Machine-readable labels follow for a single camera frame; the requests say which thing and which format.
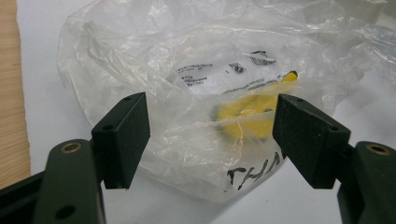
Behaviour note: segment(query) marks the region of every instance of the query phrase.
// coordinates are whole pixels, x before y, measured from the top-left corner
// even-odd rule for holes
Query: screw hole
[[[81,148],[81,143],[78,143],[78,142],[69,143],[69,144],[64,145],[61,148],[61,152],[62,153],[72,153],[72,152],[79,150],[80,148]]]
[[[383,155],[383,156],[390,155],[390,150],[387,149],[386,147],[382,147],[379,145],[369,145],[367,146],[367,148],[378,155]]]
[[[112,130],[113,129],[113,125],[106,125],[104,128],[103,128],[103,130],[105,130],[105,131],[110,131],[110,130]]]
[[[73,205],[67,205],[56,212],[56,219],[66,219],[74,214],[76,207]]]

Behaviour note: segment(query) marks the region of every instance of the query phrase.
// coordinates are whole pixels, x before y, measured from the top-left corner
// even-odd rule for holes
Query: label
[[[195,94],[249,91],[280,80],[276,60],[263,50],[235,53],[235,49],[223,49],[201,63],[184,64],[177,69],[179,78],[171,82]]]

